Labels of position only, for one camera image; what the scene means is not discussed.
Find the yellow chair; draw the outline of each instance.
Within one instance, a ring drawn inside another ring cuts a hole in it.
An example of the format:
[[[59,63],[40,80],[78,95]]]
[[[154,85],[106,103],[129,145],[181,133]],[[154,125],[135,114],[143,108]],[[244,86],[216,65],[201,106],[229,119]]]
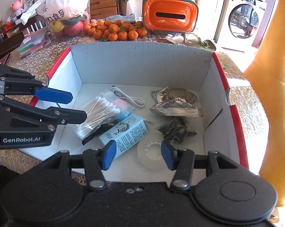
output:
[[[244,72],[269,120],[269,137],[260,176],[277,190],[285,205],[285,0],[279,0],[252,64]]]

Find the orange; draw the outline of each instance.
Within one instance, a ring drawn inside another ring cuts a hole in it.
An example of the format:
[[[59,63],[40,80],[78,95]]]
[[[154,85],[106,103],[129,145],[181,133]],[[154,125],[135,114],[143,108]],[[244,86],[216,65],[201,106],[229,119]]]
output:
[[[84,27],[84,30],[83,30],[83,32],[84,32],[84,34],[87,34],[87,31],[89,30],[91,28],[91,26],[85,26]]]
[[[142,27],[142,28],[137,29],[137,33],[140,37],[144,37],[148,33],[148,31],[147,31],[147,29]]]
[[[126,31],[129,31],[130,26],[130,22],[122,22],[122,27],[125,28]]]
[[[137,21],[137,22],[135,23],[135,25],[136,25],[136,26],[143,26],[141,21]]]
[[[104,37],[108,37],[109,34],[110,34],[110,31],[109,31],[109,30],[105,30],[105,32],[104,32]]]
[[[108,36],[108,40],[111,42],[115,42],[118,39],[118,35],[114,32],[111,32],[110,35]]]
[[[130,31],[128,33],[128,37],[130,40],[135,40],[135,39],[138,39],[138,33],[137,31]]]
[[[112,25],[113,24],[113,21],[111,21],[111,20],[107,20],[106,22],[105,22],[105,26],[106,27],[109,27],[110,25]]]
[[[101,39],[102,36],[103,36],[102,31],[96,31],[96,32],[93,33],[94,39]]]
[[[99,26],[101,26],[101,25],[104,25],[104,22],[101,21],[101,20],[98,20],[98,21],[97,21],[96,28],[99,27]]]
[[[120,19],[115,20],[115,21],[114,21],[114,24],[118,25],[118,27],[121,27],[122,21],[121,21]]]
[[[130,26],[129,31],[137,31],[136,26]]]
[[[128,40],[128,33],[126,31],[122,31],[118,34],[118,39],[125,41]]]
[[[96,27],[97,26],[97,21],[93,19],[92,22],[91,22],[91,26],[92,27]]]
[[[98,31],[102,31],[102,33],[104,33],[106,31],[107,27],[105,25],[101,25],[97,27]]]
[[[94,32],[96,32],[96,28],[95,27],[91,27],[88,31],[87,31],[87,34],[89,36],[93,36]]]
[[[119,27],[118,27],[118,25],[116,25],[116,24],[112,24],[112,25],[110,25],[109,26],[109,31],[110,32],[118,32],[118,29],[119,29]]]

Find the washing machine window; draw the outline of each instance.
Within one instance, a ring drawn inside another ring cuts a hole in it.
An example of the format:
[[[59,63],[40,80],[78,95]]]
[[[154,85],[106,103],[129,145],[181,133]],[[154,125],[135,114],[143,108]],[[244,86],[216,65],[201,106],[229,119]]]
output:
[[[259,18],[255,9],[248,4],[236,6],[229,16],[229,28],[233,36],[246,39],[254,35]]]

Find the clear tape roll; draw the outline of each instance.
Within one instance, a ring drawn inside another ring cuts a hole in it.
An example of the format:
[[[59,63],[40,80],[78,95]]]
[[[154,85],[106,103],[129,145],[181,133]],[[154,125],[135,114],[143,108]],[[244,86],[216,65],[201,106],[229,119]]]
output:
[[[148,169],[162,170],[167,168],[161,155],[161,142],[163,135],[160,132],[150,133],[141,139],[137,146],[139,162]]]

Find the white washing machine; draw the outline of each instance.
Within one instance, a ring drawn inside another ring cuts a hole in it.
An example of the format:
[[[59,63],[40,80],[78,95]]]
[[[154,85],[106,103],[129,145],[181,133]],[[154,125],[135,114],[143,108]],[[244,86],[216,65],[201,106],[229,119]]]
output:
[[[224,0],[214,36],[217,45],[246,51],[252,46],[266,5],[262,0]]]

